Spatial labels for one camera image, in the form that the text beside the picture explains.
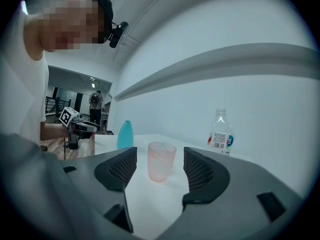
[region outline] railing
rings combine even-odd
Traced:
[[[69,101],[66,100],[61,100],[51,98],[51,97],[45,97],[45,113],[59,113],[62,110],[64,110],[65,107],[70,107],[71,99]]]

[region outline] blue bottle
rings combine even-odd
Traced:
[[[121,130],[116,141],[116,148],[131,148],[134,146],[134,131],[131,126],[131,122],[126,120],[121,127]]]

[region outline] pink plastic cup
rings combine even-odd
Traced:
[[[148,174],[151,180],[164,181],[171,173],[176,156],[176,147],[165,142],[148,145]]]

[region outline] backpack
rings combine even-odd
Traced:
[[[92,96],[91,96],[91,103],[97,104],[98,101],[99,101],[99,98],[98,98],[99,96],[100,96],[100,94],[99,94],[98,96],[96,96],[96,95],[93,93]]]

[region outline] person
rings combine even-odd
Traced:
[[[63,124],[46,123],[49,79],[44,51],[102,44],[112,31],[110,0],[62,0],[43,13],[29,15],[24,1],[2,35],[0,44],[0,107],[3,134],[40,140],[68,137]]]
[[[104,101],[104,98],[101,95],[101,91],[97,90],[92,93],[89,98],[90,104],[90,122],[96,123],[98,126],[100,125],[101,119],[101,105]]]

